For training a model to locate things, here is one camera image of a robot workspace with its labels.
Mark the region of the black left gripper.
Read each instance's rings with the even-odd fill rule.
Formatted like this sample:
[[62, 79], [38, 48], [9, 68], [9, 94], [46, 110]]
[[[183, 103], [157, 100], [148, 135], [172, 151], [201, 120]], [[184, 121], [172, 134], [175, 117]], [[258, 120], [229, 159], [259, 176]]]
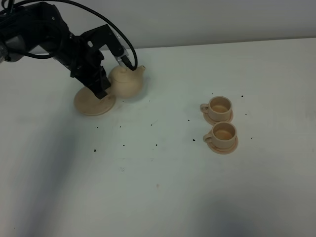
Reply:
[[76, 78], [98, 99], [108, 95], [111, 87], [101, 60], [100, 52], [93, 52], [87, 41], [81, 36], [69, 34], [63, 39], [61, 49], [53, 57], [70, 71], [70, 77]]

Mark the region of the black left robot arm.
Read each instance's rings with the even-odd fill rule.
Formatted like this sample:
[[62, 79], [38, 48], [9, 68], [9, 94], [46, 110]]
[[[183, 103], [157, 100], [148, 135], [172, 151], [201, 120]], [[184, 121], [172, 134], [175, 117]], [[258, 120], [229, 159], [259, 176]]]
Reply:
[[107, 29], [104, 25], [75, 36], [56, 6], [40, 2], [18, 7], [10, 15], [0, 15], [0, 58], [6, 62], [17, 62], [24, 56], [54, 58], [72, 78], [102, 99], [110, 87], [99, 50], [106, 44], [102, 34]]

